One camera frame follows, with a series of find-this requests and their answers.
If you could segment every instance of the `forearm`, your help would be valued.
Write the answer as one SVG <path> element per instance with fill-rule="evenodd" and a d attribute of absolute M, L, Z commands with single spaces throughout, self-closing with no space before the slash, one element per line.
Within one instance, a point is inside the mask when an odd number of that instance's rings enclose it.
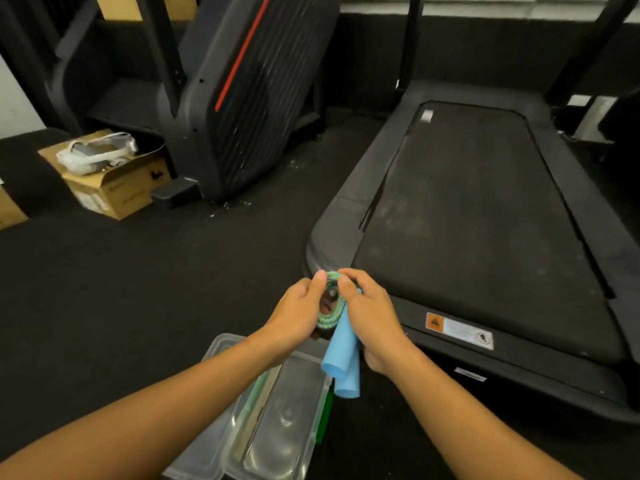
<path fill-rule="evenodd" d="M 45 436 L 0 479 L 157 477 L 283 351 L 261 330 L 208 361 Z"/>
<path fill-rule="evenodd" d="M 579 480 L 415 346 L 399 355 L 389 375 L 458 480 Z"/>

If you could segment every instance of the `stair step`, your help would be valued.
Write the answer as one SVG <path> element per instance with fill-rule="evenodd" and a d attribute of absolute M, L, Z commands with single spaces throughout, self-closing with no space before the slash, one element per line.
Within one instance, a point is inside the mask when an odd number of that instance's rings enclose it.
<path fill-rule="evenodd" d="M 130 131 L 162 136 L 156 97 L 160 83 L 141 79 L 116 79 L 87 112 L 87 117 Z"/>

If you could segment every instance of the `clear plastic box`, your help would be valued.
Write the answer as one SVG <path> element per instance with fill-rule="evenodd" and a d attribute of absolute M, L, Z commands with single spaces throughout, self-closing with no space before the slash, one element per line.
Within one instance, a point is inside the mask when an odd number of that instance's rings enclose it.
<path fill-rule="evenodd" d="M 242 339 L 229 333 L 217 336 L 203 360 Z M 262 385 L 269 371 L 213 421 L 163 475 L 173 480 L 219 480 L 224 474 L 236 480 L 303 480 L 331 386 L 332 379 L 320 368 L 327 345 L 326 340 L 308 340 L 282 364 L 255 427 L 251 412 L 259 405 L 252 390 L 256 383 Z"/>

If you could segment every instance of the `white headset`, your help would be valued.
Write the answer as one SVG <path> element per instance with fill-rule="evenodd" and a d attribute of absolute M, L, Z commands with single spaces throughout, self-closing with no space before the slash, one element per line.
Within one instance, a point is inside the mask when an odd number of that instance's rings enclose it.
<path fill-rule="evenodd" d="M 117 150 L 101 152 L 105 145 L 115 146 Z M 75 175 L 89 175 L 100 171 L 105 165 L 118 166 L 135 155 L 138 145 L 129 133 L 111 133 L 89 141 L 73 140 L 59 151 L 56 156 L 69 172 Z"/>

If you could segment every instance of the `treadmill belt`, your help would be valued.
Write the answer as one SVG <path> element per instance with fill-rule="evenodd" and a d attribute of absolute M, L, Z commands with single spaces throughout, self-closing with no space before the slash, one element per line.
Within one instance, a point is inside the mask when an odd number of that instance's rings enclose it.
<path fill-rule="evenodd" d="M 424 104 L 354 266 L 445 315 L 596 362 L 625 359 L 582 242 L 515 112 Z"/>

